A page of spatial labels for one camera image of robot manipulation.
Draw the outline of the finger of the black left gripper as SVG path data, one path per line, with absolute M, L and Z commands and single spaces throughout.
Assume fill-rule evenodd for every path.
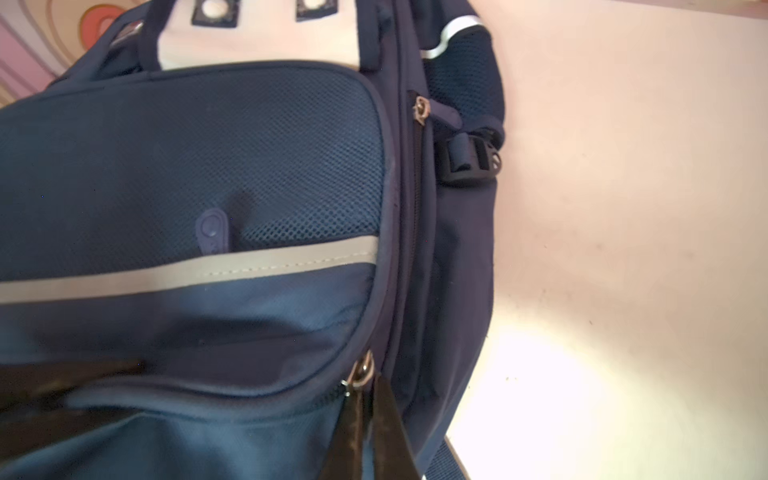
M 141 360 L 43 362 L 1 367 L 1 460 L 10 462 L 136 414 L 121 407 L 74 408 L 65 398 L 89 383 L 144 371 Z

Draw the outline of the navy blue student backpack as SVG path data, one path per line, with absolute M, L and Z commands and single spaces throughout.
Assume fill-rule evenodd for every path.
M 141 360 L 5 479 L 319 479 L 387 378 L 420 479 L 488 332 L 505 102 L 466 1 L 5 1 L 1 367 Z

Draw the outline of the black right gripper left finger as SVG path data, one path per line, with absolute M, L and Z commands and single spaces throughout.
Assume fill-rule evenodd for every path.
M 360 480 L 363 475 L 364 396 L 351 390 L 336 423 L 320 480 Z

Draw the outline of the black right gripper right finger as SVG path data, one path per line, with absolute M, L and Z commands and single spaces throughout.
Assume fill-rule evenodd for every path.
M 419 480 L 393 391 L 381 374 L 373 386 L 372 413 L 374 478 Z

